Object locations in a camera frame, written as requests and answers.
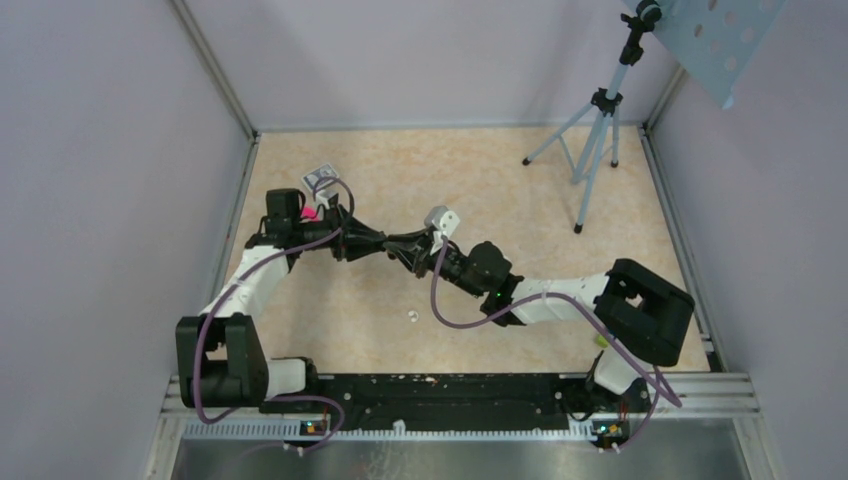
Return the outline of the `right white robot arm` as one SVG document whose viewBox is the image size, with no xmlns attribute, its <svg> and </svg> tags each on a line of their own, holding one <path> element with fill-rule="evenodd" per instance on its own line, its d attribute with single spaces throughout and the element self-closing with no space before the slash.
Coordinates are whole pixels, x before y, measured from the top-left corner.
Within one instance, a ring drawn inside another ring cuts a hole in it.
<svg viewBox="0 0 848 480">
<path fill-rule="evenodd" d="M 608 343 L 586 385 L 589 404 L 600 412 L 614 411 L 633 382 L 653 368 L 678 364 L 695 309 L 690 294 L 628 258 L 615 260 L 604 273 L 551 280 L 513 273 L 511 261 L 489 241 L 464 254 L 438 233 L 421 231 L 390 235 L 383 248 L 417 277 L 432 275 L 431 309 L 449 328 L 589 323 Z M 441 281 L 482 299 L 483 318 L 448 319 L 438 308 Z"/>
</svg>

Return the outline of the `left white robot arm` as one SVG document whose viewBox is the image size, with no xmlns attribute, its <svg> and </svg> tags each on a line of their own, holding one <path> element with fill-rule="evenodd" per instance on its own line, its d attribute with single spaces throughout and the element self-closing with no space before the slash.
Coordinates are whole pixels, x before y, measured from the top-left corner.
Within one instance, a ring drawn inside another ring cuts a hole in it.
<svg viewBox="0 0 848 480">
<path fill-rule="evenodd" d="M 254 407 L 282 396 L 303 414 L 319 404 L 321 388 L 309 379 L 314 372 L 309 359 L 268 361 L 255 322 L 301 253 L 327 249 L 339 261 L 353 261 L 383 251 L 387 236 L 355 219 L 337 199 L 316 220 L 304 218 L 305 206 L 306 196 L 298 189 L 267 192 L 267 213 L 231 278 L 200 313 L 178 322 L 178 378 L 185 406 Z"/>
</svg>

